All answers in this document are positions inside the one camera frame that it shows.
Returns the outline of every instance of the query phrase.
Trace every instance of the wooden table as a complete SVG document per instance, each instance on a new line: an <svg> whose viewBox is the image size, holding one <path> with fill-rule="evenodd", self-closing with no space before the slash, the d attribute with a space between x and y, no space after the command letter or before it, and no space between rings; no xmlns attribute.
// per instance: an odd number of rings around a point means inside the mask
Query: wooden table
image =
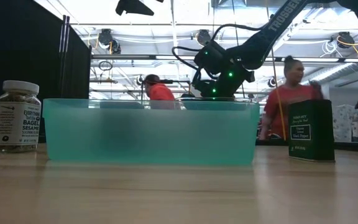
<svg viewBox="0 0 358 224"><path fill-rule="evenodd" d="M358 223L358 152L336 164L258 147L252 167L69 164L0 155L0 223Z"/></svg>

